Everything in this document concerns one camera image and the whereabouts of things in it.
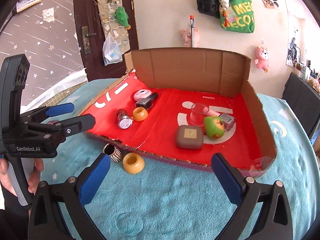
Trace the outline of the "person's left hand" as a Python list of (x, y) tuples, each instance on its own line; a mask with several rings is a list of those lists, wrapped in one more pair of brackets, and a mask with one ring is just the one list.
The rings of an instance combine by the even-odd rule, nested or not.
[[(17, 196), (8, 175), (8, 167), (9, 167), (8, 161), (2, 158), (1, 159), (1, 184), (6, 190), (8, 190), (13, 195)], [(43, 170), (44, 170), (43, 160), (35, 159), (34, 171), (28, 179), (28, 191), (30, 193), (33, 193), (33, 194), (36, 193), (37, 187), (41, 179), (41, 172)]]

